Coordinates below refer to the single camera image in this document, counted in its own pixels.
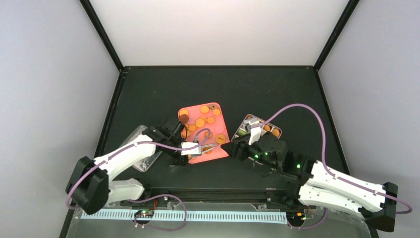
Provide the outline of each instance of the black frame edge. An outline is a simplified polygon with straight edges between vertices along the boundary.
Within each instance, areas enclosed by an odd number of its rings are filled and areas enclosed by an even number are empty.
[[[312,65],[134,65],[129,68],[312,68]]]
[[[101,21],[99,21],[98,15],[96,15],[95,10],[93,9],[93,6],[89,0],[80,0],[80,3],[82,4],[83,8],[85,9],[89,19],[91,20],[93,26],[96,29],[96,32],[98,33],[99,37],[101,38],[103,44],[105,45],[106,50],[108,51],[109,55],[111,56],[112,60],[114,61],[115,66],[118,68],[119,71],[122,71],[124,66],[122,65],[121,60],[118,57],[117,52],[114,49],[114,46],[112,46],[111,40],[109,39],[108,35],[106,34],[106,31],[104,27],[101,24]]]
[[[341,14],[340,18],[338,19],[337,24],[332,30],[331,35],[328,38],[327,43],[325,44],[324,48],[321,51],[316,63],[314,65],[315,71],[319,71],[321,69],[322,64],[327,59],[328,54],[330,53],[332,47],[334,46],[335,42],[338,39],[338,36],[343,31],[344,27],[346,26],[347,21],[350,19],[354,9],[356,8],[357,4],[360,0],[349,0],[346,7],[344,8],[343,13]]]
[[[101,156],[104,152],[105,142],[108,135],[109,127],[112,123],[112,118],[114,116],[114,112],[118,103],[119,96],[121,94],[122,86],[124,84],[125,74],[127,72],[120,72],[117,83],[115,85],[114,93],[112,94],[111,103],[108,108],[108,112],[106,113],[104,125],[102,127],[101,135],[99,136],[98,145],[96,146],[94,158]],[[70,228],[71,219],[73,218],[74,210],[68,210],[67,215],[64,219],[63,226],[60,232],[60,238],[66,238],[68,230]]]
[[[119,73],[117,83],[115,85],[114,93],[112,94],[111,103],[109,104],[108,112],[106,113],[104,125],[102,127],[101,135],[99,136],[98,145],[96,146],[94,158],[103,155],[105,142],[108,137],[109,128],[111,127],[112,119],[117,107],[118,99],[124,84],[126,71]]]

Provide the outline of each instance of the black table surface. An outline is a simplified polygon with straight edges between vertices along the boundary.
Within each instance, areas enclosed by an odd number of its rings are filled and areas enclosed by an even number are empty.
[[[139,125],[159,125],[183,107],[217,102],[231,137],[247,114],[267,119],[280,108],[303,103],[314,108],[326,130],[327,164],[346,171],[312,67],[126,67],[121,93],[110,123],[103,154],[117,149]],[[320,158],[321,132],[311,112],[291,108],[272,121],[282,129],[289,149]],[[222,158],[170,168],[159,158],[145,173],[134,168],[117,179],[136,178],[153,187],[212,189],[283,189],[277,174],[262,178],[252,162]]]

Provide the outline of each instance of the black base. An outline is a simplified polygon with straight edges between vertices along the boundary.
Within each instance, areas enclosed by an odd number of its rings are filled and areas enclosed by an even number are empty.
[[[304,103],[324,121],[328,165],[347,171],[322,90],[310,66],[125,67],[124,72],[101,154],[115,150],[138,125],[162,123],[182,107],[218,102],[228,133],[233,135],[247,114],[268,118],[288,104]],[[321,133],[309,111],[289,109],[272,123],[282,129],[281,139],[290,149],[320,157]],[[170,167],[171,162],[164,156],[145,173],[129,168],[117,179],[135,178],[150,185],[155,194],[171,192],[188,201],[264,203],[268,191],[283,193],[286,189],[280,175],[263,178],[255,173],[250,160],[223,158],[175,168]],[[263,173],[264,168],[257,169]]]

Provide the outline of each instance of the gray wall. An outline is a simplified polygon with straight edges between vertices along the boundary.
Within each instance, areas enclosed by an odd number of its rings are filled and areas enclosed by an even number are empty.
[[[58,237],[117,76],[79,1],[1,1],[1,237]]]
[[[320,71],[352,175],[396,183],[414,207],[384,238],[420,232],[419,12],[418,0],[362,0]]]

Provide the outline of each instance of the purple cable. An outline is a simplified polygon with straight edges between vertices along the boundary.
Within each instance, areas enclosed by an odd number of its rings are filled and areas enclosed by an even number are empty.
[[[311,108],[310,106],[305,105],[305,104],[301,104],[301,103],[294,103],[294,104],[287,105],[287,106],[283,107],[282,109],[280,109],[278,112],[276,112],[276,113],[275,113],[272,117],[270,117],[270,118],[269,118],[268,120],[266,120],[264,123],[256,124],[256,125],[254,125],[254,126],[251,126],[251,128],[254,128],[254,127],[259,127],[259,126],[263,126],[263,125],[265,125],[265,124],[269,123],[271,120],[273,120],[273,119],[274,119],[276,116],[278,116],[280,113],[284,112],[285,110],[287,110],[287,109],[289,109],[289,108],[293,108],[293,107],[301,107],[301,108],[306,108],[306,109],[308,109],[309,111],[311,111],[311,113],[312,113],[312,114],[316,117],[316,119],[318,120],[319,126],[321,127],[321,134],[322,134],[322,151],[321,151],[322,165],[324,166],[324,169],[325,169],[325,171],[326,171],[327,173],[329,173],[331,176],[335,177],[335,174],[334,174],[333,172],[331,172],[331,171],[328,169],[327,164],[326,164],[326,162],[325,162],[326,136],[325,136],[325,128],[324,128],[324,124],[322,123],[321,117],[319,117],[318,113],[316,113],[316,111],[315,111],[313,108]],[[402,200],[402,199],[400,199],[400,198],[397,198],[397,197],[394,197],[394,196],[390,196],[390,195],[385,194],[385,193],[382,193],[382,192],[377,192],[377,191],[375,191],[375,190],[372,190],[372,189],[370,189],[370,188],[364,187],[364,186],[362,186],[362,185],[359,185],[359,184],[357,184],[357,183],[354,183],[354,182],[349,181],[349,180],[347,180],[347,179],[345,179],[345,178],[342,178],[342,177],[338,177],[338,179],[339,179],[339,180],[341,180],[341,181],[343,181],[343,182],[349,183],[349,184],[351,184],[351,185],[353,185],[353,186],[356,186],[356,187],[358,187],[358,188],[361,188],[361,189],[363,189],[363,190],[365,190],[365,191],[368,191],[368,192],[371,192],[371,193],[377,193],[377,194],[379,194],[379,195],[381,195],[381,196],[383,196],[383,197],[389,198],[389,199],[391,199],[391,200],[397,201],[397,202],[402,203],[402,204],[404,204],[405,206],[407,206],[408,210],[406,210],[406,211],[399,211],[399,212],[395,212],[395,214],[408,214],[408,213],[411,213],[411,212],[413,211],[413,207],[412,207],[410,204],[408,204],[406,201],[404,201],[404,200]]]
[[[193,147],[190,147],[190,148],[176,148],[176,147],[172,147],[172,146],[168,146],[168,145],[164,145],[164,144],[160,144],[160,143],[157,143],[157,142],[153,142],[153,141],[141,141],[141,142],[137,142],[137,145],[141,145],[141,144],[152,144],[152,145],[157,145],[157,146],[160,146],[160,147],[163,147],[163,148],[167,148],[167,149],[172,149],[172,150],[179,150],[179,151],[182,151],[182,150],[192,150],[192,149],[195,149],[195,148],[198,148],[198,147],[200,147],[200,146],[202,146],[209,138],[210,138],[210,135],[211,135],[211,131],[210,131],[210,129],[208,129],[208,128],[204,128],[204,129],[201,129],[201,130],[199,130],[198,132],[197,132],[197,134],[196,134],[196,136],[195,136],[195,138],[194,138],[194,140],[197,140],[197,138],[198,138],[198,135],[201,133],[201,132],[203,132],[203,131],[208,131],[209,133],[208,133],[208,135],[204,138],[204,140],[202,141],[202,142],[200,142],[200,143],[198,143],[198,145],[195,145],[195,146],[193,146]],[[108,157],[108,160],[111,160],[112,158],[114,158],[115,156],[117,156],[117,155],[119,155],[120,153],[122,153],[122,152],[124,152],[124,151],[126,151],[126,150],[128,150],[128,149],[130,149],[130,148],[132,148],[132,147],[134,147],[135,145],[134,145],[134,143],[132,143],[132,144],[129,144],[128,146],[125,146],[125,147],[122,147],[121,149],[119,149],[117,152],[115,152],[115,153],[113,153],[112,155],[110,155],[109,157]],[[80,179],[73,185],[73,187],[70,189],[70,191],[68,192],[68,195],[67,195],[67,199],[66,199],[66,206],[67,206],[67,208],[68,209],[70,209],[70,210],[74,210],[74,209],[76,209],[77,208],[77,206],[71,206],[70,205],[70,199],[71,199],[71,196],[73,195],[73,193],[74,193],[74,191],[77,189],[77,187],[80,185],[80,183],[87,177],[87,176],[89,176],[95,169],[97,169],[97,168],[99,168],[99,166],[101,166],[101,165],[103,165],[104,163],[106,163],[106,161],[104,160],[104,161],[101,161],[99,164],[97,164],[97,165],[95,165],[95,166],[93,166],[91,169],[89,169],[83,176],[81,176],[80,177]]]
[[[181,201],[181,199],[179,199],[179,197],[177,197],[177,196],[174,196],[174,195],[171,195],[171,194],[161,194],[161,195],[157,195],[157,196],[154,196],[154,197],[151,197],[151,198],[148,198],[148,199],[145,199],[145,200],[141,200],[141,201],[137,201],[137,200],[128,200],[128,201],[133,202],[133,203],[143,203],[143,202],[148,202],[150,200],[154,200],[154,199],[159,198],[159,197],[172,197],[172,198],[175,198],[176,200],[178,200],[179,203],[181,203],[182,207],[184,208],[184,220],[182,221],[182,224],[180,226],[176,227],[176,228],[173,228],[173,229],[166,229],[166,228],[155,227],[155,226],[151,226],[151,225],[141,225],[141,226],[142,227],[153,228],[153,229],[156,229],[156,230],[159,230],[159,231],[164,231],[164,232],[174,232],[174,231],[177,231],[177,230],[183,228],[185,226],[185,224],[187,223],[187,208],[185,207],[185,204]],[[137,225],[139,225],[139,223],[137,223],[137,218],[138,217],[139,216],[136,216],[134,218],[134,223],[136,224],[136,227],[137,227]]]
[[[323,215],[322,219],[319,222],[313,224],[312,226],[308,226],[308,227],[294,227],[294,226],[292,226],[292,224],[290,224],[289,221],[287,221],[287,225],[289,225],[290,228],[292,228],[292,229],[293,228],[296,228],[298,230],[307,230],[307,229],[315,228],[315,227],[321,225],[325,221],[325,219],[327,218],[327,215],[328,215],[328,209],[325,208],[325,212],[324,212],[324,215]]]

